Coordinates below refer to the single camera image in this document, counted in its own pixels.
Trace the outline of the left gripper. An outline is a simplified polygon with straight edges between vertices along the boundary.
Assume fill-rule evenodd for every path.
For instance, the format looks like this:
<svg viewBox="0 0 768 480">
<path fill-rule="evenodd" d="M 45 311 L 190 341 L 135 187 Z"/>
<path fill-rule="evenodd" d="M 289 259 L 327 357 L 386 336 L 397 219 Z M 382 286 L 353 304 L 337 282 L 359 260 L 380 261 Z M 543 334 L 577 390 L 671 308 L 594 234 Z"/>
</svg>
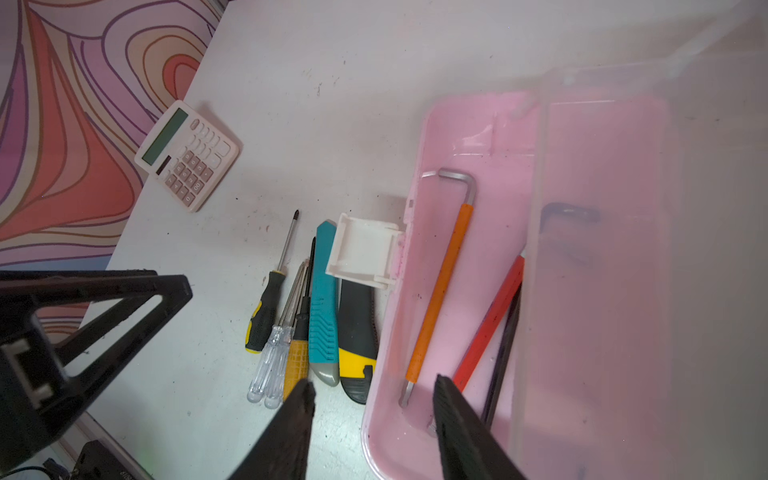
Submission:
<svg viewBox="0 0 768 480">
<path fill-rule="evenodd" d="M 152 270 L 6 271 L 1 274 L 1 471 L 61 439 L 139 351 L 192 299 L 184 275 Z M 77 375 L 65 367 L 136 313 L 159 303 Z M 70 337 L 51 342 L 43 307 L 114 305 Z"/>
</svg>

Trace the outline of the pink plastic tool box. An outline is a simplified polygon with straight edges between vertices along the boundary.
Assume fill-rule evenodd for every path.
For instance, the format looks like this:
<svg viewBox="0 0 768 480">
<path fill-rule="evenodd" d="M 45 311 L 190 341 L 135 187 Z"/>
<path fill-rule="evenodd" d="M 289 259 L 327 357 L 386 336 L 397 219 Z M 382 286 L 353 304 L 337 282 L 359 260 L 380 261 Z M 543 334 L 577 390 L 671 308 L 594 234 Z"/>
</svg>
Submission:
<svg viewBox="0 0 768 480">
<path fill-rule="evenodd" d="M 516 257 L 522 312 L 492 427 L 532 479 L 767 475 L 767 21 L 742 1 L 666 58 L 550 71 L 536 92 L 446 98 L 401 225 L 342 215 L 327 272 L 389 293 L 362 448 L 438 479 L 428 426 Z M 408 406 L 399 400 L 471 174 L 474 213 Z M 542 208 L 594 208 L 601 221 Z"/>
</svg>

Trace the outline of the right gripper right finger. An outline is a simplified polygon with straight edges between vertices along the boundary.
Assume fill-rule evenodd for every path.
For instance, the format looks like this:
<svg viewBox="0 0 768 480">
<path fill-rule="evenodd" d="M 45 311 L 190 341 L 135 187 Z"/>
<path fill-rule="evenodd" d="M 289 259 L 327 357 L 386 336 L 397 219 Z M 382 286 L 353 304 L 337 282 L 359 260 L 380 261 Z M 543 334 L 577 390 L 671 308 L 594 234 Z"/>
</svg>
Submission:
<svg viewBox="0 0 768 480">
<path fill-rule="evenodd" d="M 449 377 L 436 377 L 433 413 L 444 479 L 525 479 Z"/>
</svg>

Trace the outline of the red sleeve hex key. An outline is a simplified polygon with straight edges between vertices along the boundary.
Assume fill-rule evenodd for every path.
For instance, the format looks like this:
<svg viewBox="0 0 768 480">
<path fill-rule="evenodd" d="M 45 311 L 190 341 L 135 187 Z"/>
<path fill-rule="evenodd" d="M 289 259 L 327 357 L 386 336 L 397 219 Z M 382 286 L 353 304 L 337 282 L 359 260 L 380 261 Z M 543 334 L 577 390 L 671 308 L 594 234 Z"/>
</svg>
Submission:
<svg viewBox="0 0 768 480">
<path fill-rule="evenodd" d="M 493 335 L 501 323 L 502 315 L 507 313 L 514 296 L 516 281 L 522 275 L 525 267 L 525 251 L 522 251 L 515 259 L 508 271 L 499 291 L 491 303 L 485 317 L 480 323 L 469 347 L 452 376 L 454 385 L 459 392 L 463 392 L 472 377 L 476 367 L 485 353 Z"/>
</svg>

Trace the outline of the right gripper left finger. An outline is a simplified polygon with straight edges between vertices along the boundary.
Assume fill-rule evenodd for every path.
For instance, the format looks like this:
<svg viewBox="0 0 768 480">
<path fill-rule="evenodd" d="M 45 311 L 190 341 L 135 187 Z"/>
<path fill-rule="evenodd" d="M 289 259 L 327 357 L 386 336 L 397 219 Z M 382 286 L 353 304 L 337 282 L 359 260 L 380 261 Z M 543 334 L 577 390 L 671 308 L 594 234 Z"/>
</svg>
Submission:
<svg viewBox="0 0 768 480">
<path fill-rule="evenodd" d="M 315 398 L 313 383 L 300 380 L 230 479 L 305 479 Z"/>
</svg>

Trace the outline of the orange sleeve hex key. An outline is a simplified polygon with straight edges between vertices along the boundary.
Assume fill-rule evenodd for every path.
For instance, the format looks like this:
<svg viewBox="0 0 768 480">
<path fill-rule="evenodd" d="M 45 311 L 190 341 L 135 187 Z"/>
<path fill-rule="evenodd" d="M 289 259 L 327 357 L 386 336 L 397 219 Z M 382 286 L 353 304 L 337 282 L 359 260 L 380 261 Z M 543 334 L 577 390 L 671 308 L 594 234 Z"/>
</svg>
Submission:
<svg viewBox="0 0 768 480">
<path fill-rule="evenodd" d="M 477 194 L 475 178 L 466 172 L 450 169 L 439 169 L 422 175 L 427 177 L 440 177 L 461 182 L 466 187 L 464 200 L 459 208 L 456 222 L 446 249 L 437 280 L 433 287 L 430 300 L 421 324 L 408 368 L 405 374 L 405 384 L 399 400 L 399 406 L 406 408 L 418 383 L 421 370 L 429 350 L 429 346 L 437 325 L 447 290 L 449 288 L 459 255 L 466 237 L 471 218 L 474 213 L 474 202 Z"/>
</svg>

